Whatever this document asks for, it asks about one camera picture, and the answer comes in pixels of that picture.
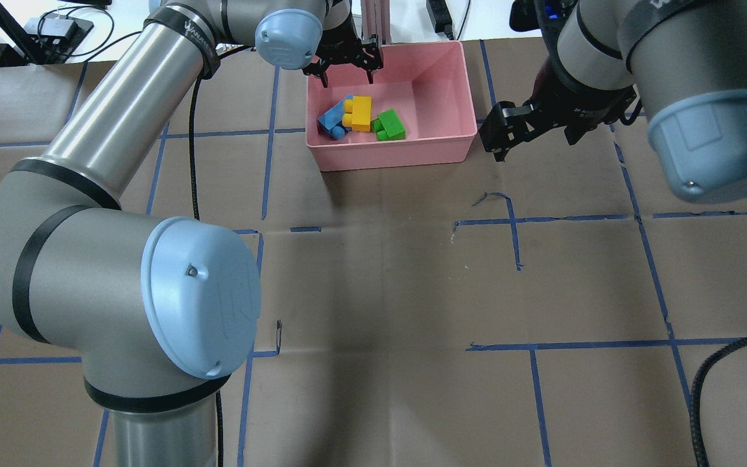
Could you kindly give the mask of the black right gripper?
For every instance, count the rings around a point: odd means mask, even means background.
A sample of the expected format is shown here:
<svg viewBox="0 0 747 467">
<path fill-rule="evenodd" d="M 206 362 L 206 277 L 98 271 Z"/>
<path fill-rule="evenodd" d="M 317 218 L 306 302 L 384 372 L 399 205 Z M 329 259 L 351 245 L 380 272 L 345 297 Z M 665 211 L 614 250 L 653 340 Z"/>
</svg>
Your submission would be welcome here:
<svg viewBox="0 0 747 467">
<path fill-rule="evenodd" d="M 495 162 L 506 160 L 516 145 L 554 129 L 564 129 L 570 145 L 600 124 L 614 124 L 637 100 L 635 88 L 598 90 L 576 82 L 552 62 L 540 68 L 528 104 L 499 101 L 479 129 L 484 150 Z"/>
</svg>

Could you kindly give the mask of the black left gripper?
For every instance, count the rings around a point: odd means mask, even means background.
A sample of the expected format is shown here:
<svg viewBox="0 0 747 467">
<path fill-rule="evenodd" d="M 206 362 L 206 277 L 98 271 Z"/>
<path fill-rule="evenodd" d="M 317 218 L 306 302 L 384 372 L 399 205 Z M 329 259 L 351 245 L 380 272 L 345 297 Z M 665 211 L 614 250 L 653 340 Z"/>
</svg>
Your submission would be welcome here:
<svg viewBox="0 0 747 467">
<path fill-rule="evenodd" d="M 353 17 L 346 17 L 334 29 L 323 31 L 319 43 L 319 60 L 309 63 L 302 72 L 305 76 L 317 78 L 321 86 L 327 89 L 329 67 L 341 64 L 361 66 L 370 85 L 374 84 L 374 74 L 385 66 L 379 38 L 368 38 L 361 42 Z"/>
</svg>

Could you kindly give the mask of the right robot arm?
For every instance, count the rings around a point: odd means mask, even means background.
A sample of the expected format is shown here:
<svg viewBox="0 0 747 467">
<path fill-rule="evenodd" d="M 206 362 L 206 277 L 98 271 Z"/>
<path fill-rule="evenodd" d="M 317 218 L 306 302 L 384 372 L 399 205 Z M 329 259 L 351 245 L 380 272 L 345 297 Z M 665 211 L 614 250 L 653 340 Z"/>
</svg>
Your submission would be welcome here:
<svg viewBox="0 0 747 467">
<path fill-rule="evenodd" d="M 539 29 L 549 55 L 530 98 L 480 127 L 498 162 L 550 130 L 573 145 L 645 112 L 673 195 L 747 198 L 747 1 L 515 1 L 510 27 Z"/>
</svg>

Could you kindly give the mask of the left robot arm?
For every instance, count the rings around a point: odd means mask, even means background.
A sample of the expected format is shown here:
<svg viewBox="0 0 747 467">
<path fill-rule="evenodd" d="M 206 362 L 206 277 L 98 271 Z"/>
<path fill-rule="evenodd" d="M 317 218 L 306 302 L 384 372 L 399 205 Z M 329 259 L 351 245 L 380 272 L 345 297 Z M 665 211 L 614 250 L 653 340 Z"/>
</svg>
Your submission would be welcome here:
<svg viewBox="0 0 747 467">
<path fill-rule="evenodd" d="M 350 1 L 163 1 L 47 150 L 0 183 L 0 325 L 80 353 L 119 466 L 222 465 L 219 391 L 253 350 L 260 272 L 241 237 L 119 203 L 225 43 L 318 77 L 382 66 Z"/>
</svg>

